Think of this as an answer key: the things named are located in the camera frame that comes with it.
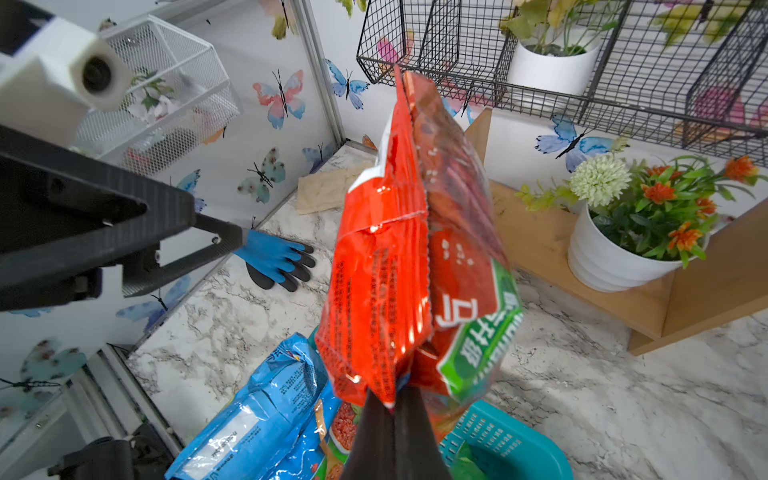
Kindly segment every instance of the wooden stand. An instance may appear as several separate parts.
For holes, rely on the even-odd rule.
[[[486,109],[466,132],[473,144],[483,142],[483,152],[490,117]],[[496,228],[510,261],[621,319],[633,330],[628,349],[634,355],[768,308],[768,200],[713,235],[707,260],[624,292],[602,293],[579,282],[568,267],[576,215],[558,209],[525,211],[515,190],[496,182],[491,182],[491,193]]]

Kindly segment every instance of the teal plastic basket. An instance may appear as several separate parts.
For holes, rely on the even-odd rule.
[[[568,459],[553,441],[488,403],[469,407],[440,442],[448,467],[464,442],[489,480],[573,480]]]

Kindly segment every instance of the marble countertop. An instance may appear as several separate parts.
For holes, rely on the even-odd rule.
[[[370,158],[343,147],[323,169]],[[129,359],[185,442],[319,322],[341,210],[300,216],[295,201],[261,230],[315,247],[311,281],[261,290],[232,256]],[[526,273],[518,285],[525,319],[485,400],[555,441],[576,478],[768,478],[768,311],[634,357],[619,320]]]

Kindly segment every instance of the green label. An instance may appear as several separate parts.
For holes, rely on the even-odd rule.
[[[482,387],[522,321],[515,279],[495,260],[493,270],[499,311],[459,327],[448,355],[438,364],[451,396],[459,402]]]

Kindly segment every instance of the artificial flower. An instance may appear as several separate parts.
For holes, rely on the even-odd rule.
[[[664,171],[665,171],[667,168],[669,168],[669,167],[670,167],[669,165],[663,165],[663,166],[661,166],[661,167],[650,167],[650,168],[646,169],[646,172],[648,172],[648,175],[650,175],[650,176],[652,176],[652,177],[653,177],[654,175],[656,175],[656,176],[658,177],[658,176],[660,176],[662,173],[664,173]],[[670,180],[674,180],[675,178],[681,177],[682,175],[683,175],[683,172],[681,172],[681,171],[676,171],[675,173],[673,173],[673,174],[672,174],[672,176],[670,177]]]
[[[710,198],[697,198],[696,205],[699,207],[699,211],[696,212],[699,218],[706,218],[707,215],[717,211],[717,205]]]
[[[643,196],[648,200],[654,202],[656,205],[661,205],[667,200],[674,200],[677,195],[674,193],[674,188],[671,182],[656,182],[652,187],[648,187],[643,184]]]
[[[755,167],[749,157],[746,155],[739,159],[729,160],[725,164],[725,176],[731,180],[735,180],[742,184],[747,183],[745,180],[749,177],[754,177],[760,173],[760,169]]]
[[[571,176],[571,191],[590,205],[604,207],[627,188],[630,174],[623,160],[612,154],[587,159]]]
[[[703,234],[696,228],[688,230],[688,227],[690,227],[690,222],[683,223],[680,225],[680,228],[670,232],[672,241],[667,247],[668,250],[677,247],[680,251],[685,250],[690,252],[690,250],[694,248],[694,245],[696,245],[696,242],[703,236]]]

